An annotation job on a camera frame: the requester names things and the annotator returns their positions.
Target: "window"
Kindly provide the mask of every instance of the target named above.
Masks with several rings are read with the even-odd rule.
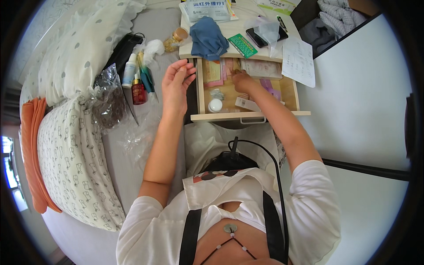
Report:
[[[2,136],[2,159],[5,168],[4,175],[6,176],[10,192],[15,199],[16,206],[20,212],[26,210],[28,205],[22,196],[19,176],[14,168],[13,139],[5,136]]]

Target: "gray bedsheet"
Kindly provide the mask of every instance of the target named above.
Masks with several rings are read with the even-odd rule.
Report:
[[[181,12],[177,8],[168,9],[148,9],[141,12],[133,20],[133,33],[143,33],[147,40],[160,39],[165,40],[180,25]],[[159,102],[162,104],[161,82],[166,68],[173,62],[179,60],[178,51],[166,53],[162,56],[156,56],[159,68],[152,70],[155,91]],[[131,91],[126,89],[127,98],[132,103]],[[142,120],[145,113],[143,106],[134,106],[137,118]],[[108,135],[103,136],[103,145],[108,165],[109,174],[112,178],[115,192],[119,197],[125,214],[128,213],[133,201],[137,198],[138,191],[143,179],[145,159],[141,159],[134,166],[133,157],[127,155],[127,152],[119,143],[125,140],[125,126],[121,126]],[[135,149],[133,153],[149,152],[140,145],[139,150]],[[175,197],[183,190],[182,178],[185,177],[184,160],[184,135],[180,135],[178,158],[173,187],[170,199]],[[50,230],[54,240],[61,250],[75,264],[116,264],[116,242],[118,233],[109,232],[88,226],[66,213],[57,213],[48,209],[43,215],[44,221]]]

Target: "cartoon print pillowcase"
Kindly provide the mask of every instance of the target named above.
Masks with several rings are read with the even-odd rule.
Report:
[[[38,132],[44,184],[56,205],[88,225],[119,231],[125,215],[107,170],[100,130],[86,95],[53,109]]]

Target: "glass jar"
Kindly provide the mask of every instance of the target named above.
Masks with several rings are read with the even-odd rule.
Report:
[[[188,32],[184,28],[179,27],[172,35],[163,42],[165,52],[170,53],[175,51],[181,43],[188,37]]]

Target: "white shirt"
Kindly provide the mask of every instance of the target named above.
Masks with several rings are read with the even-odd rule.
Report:
[[[241,204],[235,212],[218,208],[228,201]],[[340,242],[340,210],[324,164],[317,160],[300,164],[284,201],[289,258],[294,265],[325,264]],[[275,205],[281,218],[280,201]],[[137,198],[118,238],[117,263],[178,264],[188,211],[184,191],[165,208],[152,197]],[[255,178],[245,176],[202,209],[198,240],[222,218],[238,219],[266,233],[262,186]]]

